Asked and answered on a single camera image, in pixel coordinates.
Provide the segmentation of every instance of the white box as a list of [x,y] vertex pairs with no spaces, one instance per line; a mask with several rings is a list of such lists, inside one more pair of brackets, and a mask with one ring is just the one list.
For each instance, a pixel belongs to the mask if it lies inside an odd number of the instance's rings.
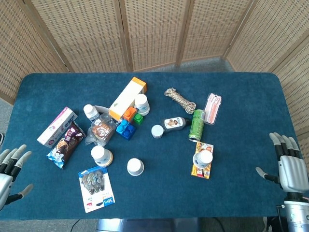
[[38,137],[38,142],[47,147],[53,147],[54,143],[58,141],[76,118],[77,115],[70,108],[65,107],[48,128]]
[[134,99],[140,93],[147,90],[146,83],[133,77],[118,98],[110,106],[109,114],[117,121],[120,121],[123,114],[129,107],[134,107]]

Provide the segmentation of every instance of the blue tablecloth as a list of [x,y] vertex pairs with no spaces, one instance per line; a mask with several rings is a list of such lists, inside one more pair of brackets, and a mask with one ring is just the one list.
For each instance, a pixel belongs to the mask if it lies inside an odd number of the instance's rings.
[[[78,145],[64,170],[46,158],[49,148],[38,136],[65,107],[87,131],[85,104],[109,107],[133,76],[147,83],[150,113],[130,141],[115,134],[106,148],[114,160],[108,167],[115,204],[85,213],[78,172],[95,166],[94,145]],[[214,125],[205,125],[202,141],[214,145],[209,180],[191,176],[196,144],[188,140],[190,127],[151,135],[162,119],[188,115],[164,96],[174,87],[188,100],[205,106],[209,93],[222,96]],[[278,132],[295,138],[278,78],[270,73],[36,73],[25,77],[15,102],[3,148],[27,144],[33,155],[12,193],[33,183],[25,198],[5,206],[1,219],[59,218],[182,218],[271,216],[283,191],[255,171],[278,173],[275,150],[268,137]],[[126,171],[130,158],[144,162],[145,171],[133,177]]]

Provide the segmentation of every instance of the robotic hand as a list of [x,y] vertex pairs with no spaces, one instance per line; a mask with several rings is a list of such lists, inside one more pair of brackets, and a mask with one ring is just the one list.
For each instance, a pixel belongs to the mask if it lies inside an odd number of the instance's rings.
[[28,151],[22,155],[25,149],[26,145],[21,145],[18,149],[11,152],[6,149],[0,154],[0,210],[4,205],[24,198],[33,189],[33,184],[30,184],[20,193],[9,196],[16,177],[32,153]]
[[276,149],[279,176],[267,174],[259,167],[255,169],[262,178],[280,184],[287,193],[284,204],[280,207],[286,209],[289,231],[308,232],[309,201],[303,197],[303,193],[309,190],[306,164],[292,137],[287,138],[278,133],[270,133],[269,136]]

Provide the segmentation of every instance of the cable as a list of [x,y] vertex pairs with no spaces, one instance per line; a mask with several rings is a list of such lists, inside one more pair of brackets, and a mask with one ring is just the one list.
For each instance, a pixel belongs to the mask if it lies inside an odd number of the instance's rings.
[[283,227],[282,227],[282,223],[281,223],[281,216],[280,216],[280,208],[282,208],[282,207],[281,207],[281,205],[276,205],[276,208],[277,208],[277,213],[278,213],[278,217],[279,217],[280,229],[281,229],[281,232],[284,232]]
[[185,99],[182,95],[176,92],[176,89],[174,88],[168,88],[164,92],[165,96],[168,96],[172,98],[174,101],[176,101],[188,114],[193,114],[196,104],[194,102],[190,102],[187,99]]
[[75,225],[76,225],[79,221],[80,221],[80,219],[78,219],[78,220],[74,223],[74,225],[72,226],[72,228],[71,228],[70,232],[72,232],[72,231],[73,231],[74,226],[75,226]]
[[221,227],[222,231],[225,232],[225,229],[224,229],[221,221],[217,217],[213,217],[213,219],[215,219],[220,224],[220,227]]

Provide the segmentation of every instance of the food packet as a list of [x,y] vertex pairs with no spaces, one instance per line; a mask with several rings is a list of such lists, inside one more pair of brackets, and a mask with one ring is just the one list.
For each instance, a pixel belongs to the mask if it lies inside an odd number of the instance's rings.
[[88,130],[85,144],[105,146],[115,132],[116,124],[109,114],[101,114]]
[[62,169],[84,137],[85,133],[73,121],[54,149],[48,153],[47,158]]

